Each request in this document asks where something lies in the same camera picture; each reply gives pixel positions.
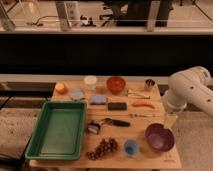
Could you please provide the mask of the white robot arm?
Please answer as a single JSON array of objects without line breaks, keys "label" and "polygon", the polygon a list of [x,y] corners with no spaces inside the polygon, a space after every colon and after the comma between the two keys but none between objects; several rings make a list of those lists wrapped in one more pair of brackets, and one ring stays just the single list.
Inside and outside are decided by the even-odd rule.
[{"label": "white robot arm", "polygon": [[188,103],[213,118],[213,90],[207,87],[210,72],[201,66],[172,74],[168,78],[168,89],[162,97],[165,108],[164,127],[171,128]]}]

